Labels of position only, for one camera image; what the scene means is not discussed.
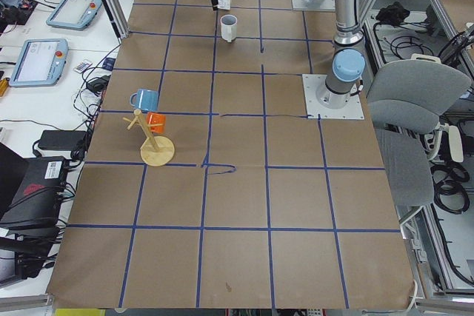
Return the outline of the white mug grey inside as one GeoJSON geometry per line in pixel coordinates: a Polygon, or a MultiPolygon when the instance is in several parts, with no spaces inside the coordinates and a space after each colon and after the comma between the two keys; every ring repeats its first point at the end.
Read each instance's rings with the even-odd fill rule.
{"type": "Polygon", "coordinates": [[[237,36],[238,19],[232,14],[220,18],[221,37],[228,43],[233,42],[237,36]]]}

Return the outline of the blue mug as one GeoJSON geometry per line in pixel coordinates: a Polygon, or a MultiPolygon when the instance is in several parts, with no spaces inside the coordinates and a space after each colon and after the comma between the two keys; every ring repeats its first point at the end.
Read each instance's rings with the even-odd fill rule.
{"type": "Polygon", "coordinates": [[[158,91],[140,88],[130,96],[130,105],[142,112],[155,112],[158,109],[158,98],[158,91]]]}

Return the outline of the upper teach pendant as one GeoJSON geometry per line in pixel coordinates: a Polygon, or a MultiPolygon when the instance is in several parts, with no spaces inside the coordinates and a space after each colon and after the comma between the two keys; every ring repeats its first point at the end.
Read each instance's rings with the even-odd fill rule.
{"type": "Polygon", "coordinates": [[[94,19],[102,0],[61,0],[49,15],[46,24],[69,30],[83,30],[94,19]]]}

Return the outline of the teach pendant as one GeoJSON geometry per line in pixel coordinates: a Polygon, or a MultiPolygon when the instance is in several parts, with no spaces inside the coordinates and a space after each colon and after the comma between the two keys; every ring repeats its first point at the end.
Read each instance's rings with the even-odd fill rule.
{"type": "Polygon", "coordinates": [[[94,19],[102,0],[61,0],[49,15],[46,24],[69,30],[83,30],[94,19]]]}
{"type": "Polygon", "coordinates": [[[65,38],[26,40],[10,77],[11,87],[46,87],[61,77],[69,46],[65,38]]]}

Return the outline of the orange mug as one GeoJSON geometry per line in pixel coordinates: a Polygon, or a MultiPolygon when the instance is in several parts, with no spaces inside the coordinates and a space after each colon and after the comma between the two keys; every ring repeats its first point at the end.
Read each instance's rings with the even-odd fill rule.
{"type": "Polygon", "coordinates": [[[162,134],[165,131],[166,115],[157,112],[148,112],[146,122],[151,132],[162,134]]]}

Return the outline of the small remote control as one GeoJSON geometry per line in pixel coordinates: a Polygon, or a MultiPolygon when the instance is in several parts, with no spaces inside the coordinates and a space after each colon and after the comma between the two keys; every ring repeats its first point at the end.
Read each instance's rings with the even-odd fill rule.
{"type": "Polygon", "coordinates": [[[78,73],[78,74],[82,74],[84,73],[88,68],[90,68],[92,66],[92,61],[90,60],[87,60],[87,59],[84,59],[82,60],[79,64],[77,64],[74,68],[73,68],[73,71],[78,73]]]}

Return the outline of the lower teach pendant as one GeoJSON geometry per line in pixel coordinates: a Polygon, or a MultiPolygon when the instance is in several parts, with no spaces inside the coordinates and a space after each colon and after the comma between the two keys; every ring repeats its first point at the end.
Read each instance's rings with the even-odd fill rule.
{"type": "Polygon", "coordinates": [[[10,77],[11,87],[46,87],[61,77],[69,46],[65,38],[26,40],[10,77]]]}

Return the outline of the brown paper table cover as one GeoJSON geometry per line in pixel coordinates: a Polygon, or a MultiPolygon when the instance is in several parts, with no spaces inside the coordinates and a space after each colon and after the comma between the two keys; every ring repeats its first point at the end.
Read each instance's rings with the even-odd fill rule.
{"type": "Polygon", "coordinates": [[[47,288],[59,308],[403,309],[413,276],[370,120],[306,116],[332,13],[135,0],[47,288]],[[137,89],[175,154],[147,165],[137,89]]]}

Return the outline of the black power brick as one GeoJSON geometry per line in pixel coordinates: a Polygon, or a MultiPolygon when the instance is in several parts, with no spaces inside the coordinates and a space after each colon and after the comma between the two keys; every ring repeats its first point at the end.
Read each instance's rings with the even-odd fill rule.
{"type": "Polygon", "coordinates": [[[71,151],[84,142],[83,130],[44,130],[38,142],[41,150],[71,151]]]}

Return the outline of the grey office chair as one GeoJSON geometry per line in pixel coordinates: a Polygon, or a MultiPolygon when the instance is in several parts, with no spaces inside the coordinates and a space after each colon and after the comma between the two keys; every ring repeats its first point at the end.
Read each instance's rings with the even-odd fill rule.
{"type": "Polygon", "coordinates": [[[459,129],[441,124],[440,117],[471,83],[460,70],[423,55],[385,64],[373,79],[367,103],[391,195],[396,206],[410,209],[401,225],[434,200],[430,162],[444,132],[451,158],[464,160],[459,129]]]}

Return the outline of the black computer box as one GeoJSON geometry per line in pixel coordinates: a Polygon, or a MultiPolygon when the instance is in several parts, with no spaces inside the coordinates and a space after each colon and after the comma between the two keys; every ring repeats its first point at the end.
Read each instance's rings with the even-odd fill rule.
{"type": "Polygon", "coordinates": [[[23,158],[1,145],[1,228],[26,230],[57,224],[67,180],[63,156],[23,158]]]}

